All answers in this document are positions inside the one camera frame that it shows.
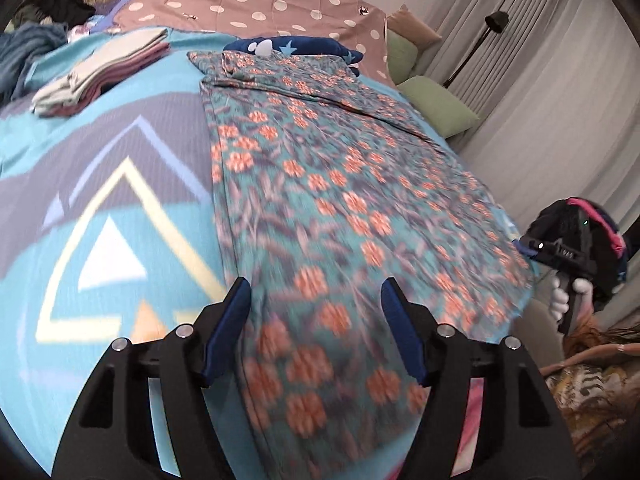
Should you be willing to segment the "right white gloved hand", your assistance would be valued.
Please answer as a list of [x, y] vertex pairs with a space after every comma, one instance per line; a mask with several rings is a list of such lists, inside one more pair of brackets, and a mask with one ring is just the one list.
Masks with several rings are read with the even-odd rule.
[[[559, 323], [567, 314], [570, 307], [570, 294], [564, 282], [567, 277], [562, 273], [557, 273], [552, 278], [552, 294], [549, 304], [549, 312], [555, 322]], [[577, 299], [577, 321], [582, 322], [593, 315], [592, 293], [593, 286], [590, 281], [578, 278], [572, 284]]]

